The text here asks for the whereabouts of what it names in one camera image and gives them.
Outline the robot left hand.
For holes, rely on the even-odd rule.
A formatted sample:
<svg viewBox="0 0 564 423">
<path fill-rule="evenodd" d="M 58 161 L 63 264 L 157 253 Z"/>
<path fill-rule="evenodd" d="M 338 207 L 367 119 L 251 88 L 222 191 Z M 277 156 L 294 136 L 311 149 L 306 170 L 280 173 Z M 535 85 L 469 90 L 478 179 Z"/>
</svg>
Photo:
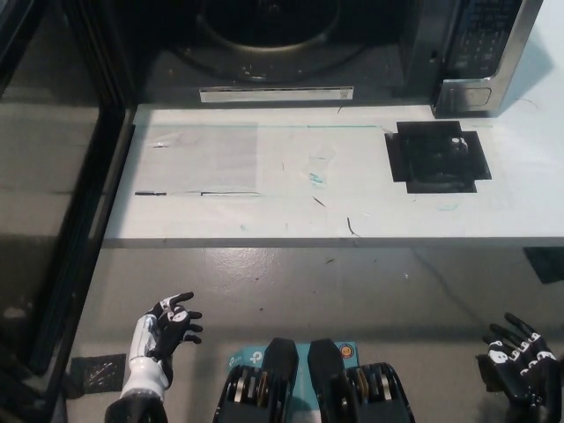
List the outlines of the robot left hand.
<svg viewBox="0 0 564 423">
<path fill-rule="evenodd" d="M 202 314 L 183 306 L 193 297 L 192 292 L 166 297 L 137 320 L 130 344 L 130 375 L 122 397 L 142 393 L 164 398 L 174 378 L 176 348 L 186 342 L 202 342 L 203 327 L 195 323 Z"/>
</svg>

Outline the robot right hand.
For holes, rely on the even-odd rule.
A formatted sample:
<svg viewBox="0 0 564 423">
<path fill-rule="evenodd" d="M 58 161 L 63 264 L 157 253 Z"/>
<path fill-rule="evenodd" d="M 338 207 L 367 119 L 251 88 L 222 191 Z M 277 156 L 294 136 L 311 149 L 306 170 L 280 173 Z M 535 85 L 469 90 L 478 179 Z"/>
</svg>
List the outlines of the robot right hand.
<svg viewBox="0 0 564 423">
<path fill-rule="evenodd" d="M 516 315 L 504 315 L 506 328 L 489 325 L 486 351 L 476 356 L 486 390 L 502 392 L 519 407 L 558 413 L 561 409 L 560 362 L 545 338 Z"/>
</svg>

